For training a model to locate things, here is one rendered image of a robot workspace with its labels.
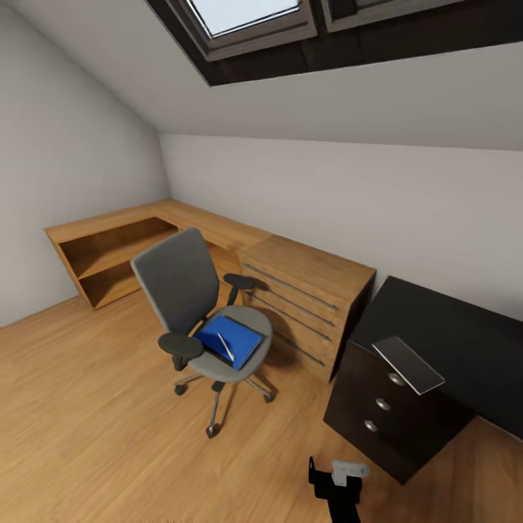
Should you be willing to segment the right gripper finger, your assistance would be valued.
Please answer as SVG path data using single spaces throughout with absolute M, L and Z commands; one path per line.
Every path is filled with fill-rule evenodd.
M 315 472 L 320 472 L 320 471 L 315 470 L 315 465 L 313 464 L 313 462 L 311 462 L 311 466 L 309 467 L 309 483 L 314 486 L 315 486 L 315 482 L 314 482 Z

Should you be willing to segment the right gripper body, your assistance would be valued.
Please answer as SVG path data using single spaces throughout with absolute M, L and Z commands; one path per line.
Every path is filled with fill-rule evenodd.
M 360 502 L 361 482 L 358 477 L 347 476 L 346 486 L 336 486 L 330 473 L 315 472 L 316 498 L 327 499 L 330 513 L 339 502 L 348 502 L 355 507 Z

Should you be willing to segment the notebook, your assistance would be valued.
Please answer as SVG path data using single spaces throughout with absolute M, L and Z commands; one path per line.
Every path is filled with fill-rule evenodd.
M 434 390 L 446 380 L 398 336 L 374 342 L 373 347 L 419 394 Z

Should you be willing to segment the folder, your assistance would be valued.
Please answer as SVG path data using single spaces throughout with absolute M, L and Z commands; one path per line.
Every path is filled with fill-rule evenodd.
M 234 359 L 231 359 L 225 346 L 231 350 Z M 222 362 L 239 371 L 245 361 L 251 356 L 262 337 L 219 315 L 207 325 L 195 338 L 202 343 L 205 350 Z

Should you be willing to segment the swivel chair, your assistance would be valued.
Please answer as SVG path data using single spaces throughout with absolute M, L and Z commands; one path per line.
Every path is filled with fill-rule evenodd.
M 266 403 L 273 400 L 271 392 L 250 377 L 258 370 L 269 353 L 273 324 L 263 312 L 235 303 L 240 288 L 256 287 L 253 280 L 238 274 L 226 274 L 223 280 L 232 286 L 226 307 L 217 308 L 219 276 L 201 232 L 189 227 L 147 248 L 131 261 L 139 283 L 145 291 L 166 333 L 158 339 L 163 351 L 172 354 L 176 371 L 186 366 L 195 374 L 175 381 L 175 393 L 184 392 L 183 383 L 200 376 L 216 382 L 211 424 L 206 433 L 216 435 L 214 428 L 221 391 L 226 383 L 246 383 L 264 394 Z M 215 310 L 215 311 L 214 311 Z M 219 315 L 262 337 L 239 371 L 208 353 L 194 338 Z

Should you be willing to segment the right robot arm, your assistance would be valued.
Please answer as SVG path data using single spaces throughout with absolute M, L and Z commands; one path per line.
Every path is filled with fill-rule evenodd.
M 355 504 L 360 502 L 360 481 L 369 473 L 362 463 L 336 461 L 333 472 L 324 473 L 311 462 L 309 483 L 315 486 L 316 498 L 328 500 L 333 523 L 361 523 Z

